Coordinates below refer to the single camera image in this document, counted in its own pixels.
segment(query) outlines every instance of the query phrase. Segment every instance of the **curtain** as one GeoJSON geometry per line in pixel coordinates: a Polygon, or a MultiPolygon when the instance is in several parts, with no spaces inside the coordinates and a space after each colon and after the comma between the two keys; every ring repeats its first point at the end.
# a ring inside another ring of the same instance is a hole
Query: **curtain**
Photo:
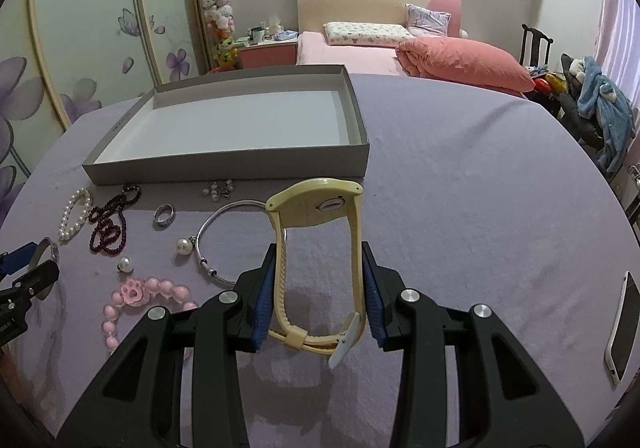
{"type": "MultiPolygon", "coordinates": [[[[640,134],[640,6],[636,0],[603,1],[595,58],[628,98],[640,134]]],[[[635,139],[625,163],[638,162],[640,139],[635,139]]]]}

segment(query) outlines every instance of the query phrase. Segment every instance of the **blue gripper pad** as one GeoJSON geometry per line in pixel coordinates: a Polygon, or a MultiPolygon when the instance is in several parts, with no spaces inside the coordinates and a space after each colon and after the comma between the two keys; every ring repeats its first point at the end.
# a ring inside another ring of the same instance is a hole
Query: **blue gripper pad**
{"type": "Polygon", "coordinates": [[[269,269],[264,276],[264,283],[260,289],[258,300],[255,303],[254,332],[251,336],[251,343],[256,350],[260,349],[265,341],[271,325],[273,316],[273,284],[275,282],[276,258],[271,259],[269,269]]]}
{"type": "Polygon", "coordinates": [[[371,272],[369,262],[362,258],[362,278],[364,282],[364,298],[367,306],[367,318],[371,336],[378,341],[378,346],[383,348],[388,338],[385,327],[384,307],[378,285],[371,272]]]}

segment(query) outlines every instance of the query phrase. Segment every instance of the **open box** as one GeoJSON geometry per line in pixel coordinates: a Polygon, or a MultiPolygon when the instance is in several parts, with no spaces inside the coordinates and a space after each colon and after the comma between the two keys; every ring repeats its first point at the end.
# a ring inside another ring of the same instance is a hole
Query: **open box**
{"type": "Polygon", "coordinates": [[[369,141],[343,65],[268,66],[157,86],[82,166],[96,185],[364,177],[369,141]]]}

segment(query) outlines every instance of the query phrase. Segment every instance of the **pearl bracelet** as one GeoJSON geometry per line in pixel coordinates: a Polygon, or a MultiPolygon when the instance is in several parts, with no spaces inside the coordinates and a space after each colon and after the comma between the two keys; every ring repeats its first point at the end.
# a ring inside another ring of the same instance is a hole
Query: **pearl bracelet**
{"type": "Polygon", "coordinates": [[[89,216],[89,211],[91,211],[91,193],[86,188],[82,188],[80,190],[76,190],[73,195],[71,195],[71,199],[66,203],[65,212],[62,214],[62,223],[60,224],[60,229],[58,230],[58,237],[60,238],[60,242],[67,241],[71,239],[73,235],[75,235],[80,228],[84,225],[84,222],[87,220],[89,216]],[[69,215],[71,214],[71,209],[76,205],[78,199],[84,198],[84,208],[80,215],[78,215],[78,219],[71,225],[69,225],[69,215]]]}
{"type": "Polygon", "coordinates": [[[189,289],[184,285],[175,285],[171,280],[161,281],[153,276],[146,280],[128,276],[120,285],[120,290],[111,293],[111,303],[102,308],[105,321],[102,322],[101,329],[106,335],[104,343],[110,354],[120,344],[116,323],[120,317],[121,309],[127,305],[141,307],[148,304],[152,298],[164,299],[164,302],[162,300],[156,301],[153,305],[166,304],[167,300],[173,299],[180,306],[180,311],[188,311],[198,307],[198,304],[191,301],[189,289]]]}

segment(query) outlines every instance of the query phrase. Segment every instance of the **metal screw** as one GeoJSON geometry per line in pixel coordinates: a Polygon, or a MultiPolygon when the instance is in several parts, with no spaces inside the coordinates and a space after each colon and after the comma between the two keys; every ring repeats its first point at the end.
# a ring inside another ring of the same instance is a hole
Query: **metal screw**
{"type": "Polygon", "coordinates": [[[238,299],[238,293],[235,291],[224,291],[218,296],[218,300],[222,303],[233,303],[238,299]]]}
{"type": "Polygon", "coordinates": [[[402,298],[405,302],[417,302],[420,300],[420,293],[414,289],[405,289],[400,293],[400,298],[402,298]]]}
{"type": "Polygon", "coordinates": [[[484,305],[483,303],[479,303],[474,307],[474,314],[480,318],[488,318],[493,314],[491,307],[488,305],[484,305]]]}
{"type": "Polygon", "coordinates": [[[161,320],[162,318],[164,318],[164,315],[166,314],[166,311],[164,310],[164,307],[153,307],[153,309],[149,309],[149,312],[146,313],[147,317],[150,320],[161,320]]]}

